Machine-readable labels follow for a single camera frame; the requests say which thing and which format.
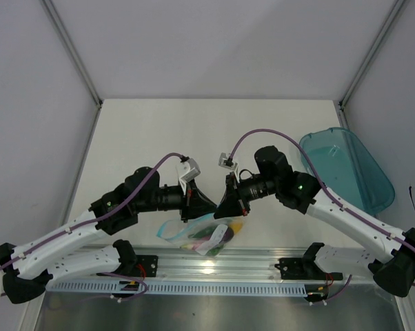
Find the yellow bell pepper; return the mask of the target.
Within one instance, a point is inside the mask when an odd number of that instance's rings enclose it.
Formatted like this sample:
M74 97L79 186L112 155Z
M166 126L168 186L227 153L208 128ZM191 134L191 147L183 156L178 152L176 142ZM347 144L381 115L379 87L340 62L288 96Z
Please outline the yellow bell pepper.
M228 227L233 231L234 235L239 233L243 227L244 223L241 222L231 222L228 224Z

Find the green chili pepper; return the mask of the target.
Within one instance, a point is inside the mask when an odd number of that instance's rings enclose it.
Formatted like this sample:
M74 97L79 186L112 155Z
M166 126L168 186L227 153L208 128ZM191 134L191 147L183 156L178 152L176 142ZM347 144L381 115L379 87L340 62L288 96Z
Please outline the green chili pepper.
M190 234L189 238L194 239L194 240L208 240L212 236L216 228L217 228L216 225L204 228L194 234Z

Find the purple eggplant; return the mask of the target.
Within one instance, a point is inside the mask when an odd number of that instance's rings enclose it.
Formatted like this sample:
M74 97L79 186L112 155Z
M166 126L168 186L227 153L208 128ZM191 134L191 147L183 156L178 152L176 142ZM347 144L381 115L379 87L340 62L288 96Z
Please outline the purple eggplant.
M210 240L215 243L227 243L234 237L234 231L231 228L228 228L225 231L215 231Z

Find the clear zip top bag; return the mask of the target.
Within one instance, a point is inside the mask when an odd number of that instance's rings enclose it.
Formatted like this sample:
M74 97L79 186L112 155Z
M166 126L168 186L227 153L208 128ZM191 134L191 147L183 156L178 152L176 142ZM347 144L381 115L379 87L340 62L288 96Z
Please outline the clear zip top bag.
M187 223L177 219L166 221L156 236L181 250L215 257L234 240L244 225L244 217L215 219L213 214L207 214Z

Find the green bell pepper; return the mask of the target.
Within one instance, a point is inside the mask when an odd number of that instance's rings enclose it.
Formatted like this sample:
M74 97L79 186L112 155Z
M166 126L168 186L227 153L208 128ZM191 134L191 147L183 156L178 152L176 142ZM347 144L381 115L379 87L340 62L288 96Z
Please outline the green bell pepper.
M221 251L223 250L223 246L217 246L215 248L212 248L211 250L207 251L206 256L207 257L215 257L217 256Z

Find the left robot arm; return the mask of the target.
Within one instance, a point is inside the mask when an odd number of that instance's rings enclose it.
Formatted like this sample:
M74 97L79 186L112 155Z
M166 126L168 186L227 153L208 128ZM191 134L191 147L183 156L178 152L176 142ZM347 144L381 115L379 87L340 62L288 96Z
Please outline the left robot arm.
M182 221L211 214L216 204L194 180L161 185L157 171L139 168L113 191L91 204L77 219L28 244L0 245L3 291L13 304L31 301L48 286L80 276L112 273L139 276L139 258L127 240L78 253L82 246L108 238L138 222L143 212L177 210Z

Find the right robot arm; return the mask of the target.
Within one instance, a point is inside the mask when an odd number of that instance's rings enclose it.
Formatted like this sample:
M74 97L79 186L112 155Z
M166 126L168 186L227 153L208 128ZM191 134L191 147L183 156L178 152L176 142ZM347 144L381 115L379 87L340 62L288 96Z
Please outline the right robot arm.
M404 231L359 210L316 177L294 171L274 146L257 150L254 160L258 174L244 180L233 172L226 176L214 218L245 216L251 201L274 195L286 208L323 221L361 245L353 249L313 243L301 262L307 277L340 272L369 277L397 297L409 294L415 285L415 228Z

